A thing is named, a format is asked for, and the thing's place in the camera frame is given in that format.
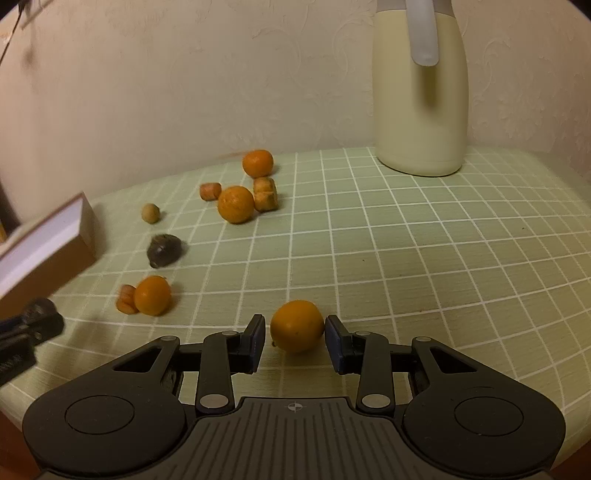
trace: thermos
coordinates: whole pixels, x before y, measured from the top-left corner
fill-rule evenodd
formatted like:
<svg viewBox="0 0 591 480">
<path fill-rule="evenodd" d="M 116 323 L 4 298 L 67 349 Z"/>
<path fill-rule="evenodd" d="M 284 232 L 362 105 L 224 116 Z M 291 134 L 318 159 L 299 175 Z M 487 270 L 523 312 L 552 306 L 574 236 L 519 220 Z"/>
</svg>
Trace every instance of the thermos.
<svg viewBox="0 0 591 480">
<path fill-rule="evenodd" d="M 375 149 L 388 167 L 437 177 L 462 166 L 468 72 L 451 0 L 378 0 Z"/>
</svg>

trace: round screw head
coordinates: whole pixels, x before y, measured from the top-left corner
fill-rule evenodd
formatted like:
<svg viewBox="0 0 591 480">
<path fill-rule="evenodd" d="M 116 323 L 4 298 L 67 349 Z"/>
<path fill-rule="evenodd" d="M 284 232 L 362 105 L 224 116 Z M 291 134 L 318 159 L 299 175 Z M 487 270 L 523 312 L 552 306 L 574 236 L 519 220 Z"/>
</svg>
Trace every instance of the round screw head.
<svg viewBox="0 0 591 480">
<path fill-rule="evenodd" d="M 229 400 L 225 395 L 218 393 L 210 393 L 201 397 L 199 403 L 205 408 L 222 408 L 228 404 Z"/>
<path fill-rule="evenodd" d="M 386 395 L 372 393 L 364 396 L 361 403 L 367 408 L 385 408 L 390 405 L 390 399 Z"/>
</svg>

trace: grid pattern tablecloth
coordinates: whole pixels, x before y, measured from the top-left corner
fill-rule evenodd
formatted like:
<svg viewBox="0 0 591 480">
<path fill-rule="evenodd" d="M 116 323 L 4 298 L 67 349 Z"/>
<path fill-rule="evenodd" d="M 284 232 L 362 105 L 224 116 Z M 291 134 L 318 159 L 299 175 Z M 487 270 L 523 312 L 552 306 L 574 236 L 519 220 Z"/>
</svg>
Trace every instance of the grid pattern tablecloth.
<svg viewBox="0 0 591 480">
<path fill-rule="evenodd" d="M 590 187 L 532 154 L 472 148 L 459 173 L 413 177 L 390 170 L 370 148 L 276 157 L 281 208 L 230 225 L 199 185 L 252 187 L 239 162 L 109 194 L 94 202 L 104 250 L 53 300 L 66 331 L 38 350 L 39 364 L 0 391 L 18 421 L 49 388 L 150 339 L 199 342 L 240 329 L 254 313 L 270 320 L 287 300 L 315 302 L 349 330 L 391 342 L 429 335 L 551 398 L 565 413 L 563 455 L 585 442 L 591 411 Z M 141 206 L 164 212 L 144 223 Z M 155 233 L 188 243 L 158 270 L 173 287 L 164 316 L 115 309 L 121 284 L 154 274 L 145 250 Z M 192 403 L 196 374 L 181 400 Z M 265 346 L 259 372 L 235 375 L 242 395 L 355 397 L 323 344 L 301 355 Z M 395 375 L 397 401 L 410 391 Z"/>
</svg>

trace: beige wallpaper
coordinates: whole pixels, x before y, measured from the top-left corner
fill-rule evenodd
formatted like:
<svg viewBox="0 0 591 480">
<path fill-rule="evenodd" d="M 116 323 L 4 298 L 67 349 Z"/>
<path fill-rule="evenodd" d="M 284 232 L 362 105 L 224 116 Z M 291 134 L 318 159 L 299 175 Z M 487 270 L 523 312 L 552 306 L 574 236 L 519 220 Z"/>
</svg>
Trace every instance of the beige wallpaper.
<svg viewBox="0 0 591 480">
<path fill-rule="evenodd" d="M 551 152 L 590 178 L 589 21 L 567 0 L 454 7 L 470 140 Z M 53 0 L 17 30 L 0 71 L 0 181 L 28 219 L 81 189 L 94 197 L 253 147 L 370 144 L 374 11 Z"/>
</svg>

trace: thermos handle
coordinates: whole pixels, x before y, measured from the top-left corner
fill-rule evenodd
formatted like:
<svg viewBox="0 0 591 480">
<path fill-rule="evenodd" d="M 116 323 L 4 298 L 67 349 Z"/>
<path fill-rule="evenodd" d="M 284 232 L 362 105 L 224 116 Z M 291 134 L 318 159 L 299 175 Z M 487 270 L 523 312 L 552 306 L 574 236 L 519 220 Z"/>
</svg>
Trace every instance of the thermos handle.
<svg viewBox="0 0 591 480">
<path fill-rule="evenodd" d="M 417 65 L 433 67 L 439 61 L 433 0 L 406 0 L 410 54 Z"/>
</svg>

